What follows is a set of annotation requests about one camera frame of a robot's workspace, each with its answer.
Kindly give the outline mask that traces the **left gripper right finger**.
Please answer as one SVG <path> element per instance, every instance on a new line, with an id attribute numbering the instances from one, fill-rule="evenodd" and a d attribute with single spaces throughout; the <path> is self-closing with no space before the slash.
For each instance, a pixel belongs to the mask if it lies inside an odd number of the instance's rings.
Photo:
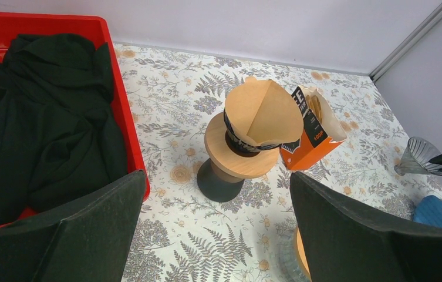
<path id="1" fill-rule="evenodd" d="M 312 281 L 442 281 L 442 228 L 406 220 L 292 173 Z"/>

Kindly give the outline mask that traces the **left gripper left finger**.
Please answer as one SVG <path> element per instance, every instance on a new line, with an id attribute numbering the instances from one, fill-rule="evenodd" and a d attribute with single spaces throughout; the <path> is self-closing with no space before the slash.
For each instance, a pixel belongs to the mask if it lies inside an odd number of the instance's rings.
<path id="1" fill-rule="evenodd" d="M 0 281 L 120 281 L 145 191 L 136 170 L 0 227 Z"/>

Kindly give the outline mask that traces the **grey glass pitcher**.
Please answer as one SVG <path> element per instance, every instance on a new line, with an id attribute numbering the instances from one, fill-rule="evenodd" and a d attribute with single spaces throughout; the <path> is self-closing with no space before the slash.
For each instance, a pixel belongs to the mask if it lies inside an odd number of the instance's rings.
<path id="1" fill-rule="evenodd" d="M 278 238 L 278 260 L 285 281 L 307 281 L 295 250 L 295 229 L 282 233 Z"/>

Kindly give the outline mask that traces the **orange coffee filter box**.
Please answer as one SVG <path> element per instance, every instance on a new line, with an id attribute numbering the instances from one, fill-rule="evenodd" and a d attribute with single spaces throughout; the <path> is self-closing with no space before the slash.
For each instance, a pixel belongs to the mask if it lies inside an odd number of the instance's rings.
<path id="1" fill-rule="evenodd" d="M 321 89 L 299 85 L 292 97 L 302 112 L 302 135 L 282 144 L 280 154 L 288 170 L 307 170 L 347 140 L 347 133 Z"/>

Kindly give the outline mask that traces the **blue glass dripper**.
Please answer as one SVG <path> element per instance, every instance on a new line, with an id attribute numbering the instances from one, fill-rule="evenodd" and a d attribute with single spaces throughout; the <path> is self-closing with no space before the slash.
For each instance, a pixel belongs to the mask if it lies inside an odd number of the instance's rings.
<path id="1" fill-rule="evenodd" d="M 231 122 L 230 122 L 225 110 L 223 111 L 223 120 L 224 120 L 224 125 L 227 130 L 228 142 L 239 152 L 259 153 L 261 151 L 276 149 L 277 147 L 281 147 L 283 145 L 283 143 L 259 145 L 259 146 L 250 145 L 247 142 L 243 141 L 241 138 L 239 138 L 235 134 L 233 126 L 231 125 Z"/>

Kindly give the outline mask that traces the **brown paper coffee filter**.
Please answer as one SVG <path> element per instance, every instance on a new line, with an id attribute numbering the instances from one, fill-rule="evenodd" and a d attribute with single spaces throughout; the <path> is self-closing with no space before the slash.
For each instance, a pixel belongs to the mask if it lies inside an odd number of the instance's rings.
<path id="1" fill-rule="evenodd" d="M 302 135 L 299 106 L 270 79 L 245 78 L 227 95 L 225 112 L 236 137 L 253 147 L 291 143 Z"/>

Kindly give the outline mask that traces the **grey ribbed glass dripper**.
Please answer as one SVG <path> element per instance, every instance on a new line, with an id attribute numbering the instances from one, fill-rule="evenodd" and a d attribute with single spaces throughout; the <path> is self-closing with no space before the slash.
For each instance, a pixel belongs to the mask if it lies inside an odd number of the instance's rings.
<path id="1" fill-rule="evenodd" d="M 394 166 L 397 174 L 431 174 L 442 176 L 442 164 L 432 163 L 430 160 L 441 154 L 438 148 L 421 137 L 411 137 L 400 162 Z"/>

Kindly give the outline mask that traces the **red-rimmed glass carafe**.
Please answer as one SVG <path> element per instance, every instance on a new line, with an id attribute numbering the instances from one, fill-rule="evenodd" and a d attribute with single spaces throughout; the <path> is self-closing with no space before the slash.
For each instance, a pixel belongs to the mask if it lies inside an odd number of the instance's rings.
<path id="1" fill-rule="evenodd" d="M 221 170 L 210 158 L 200 167 L 197 184 L 202 194 L 208 199 L 224 203 L 236 198 L 245 179 L 232 176 Z"/>

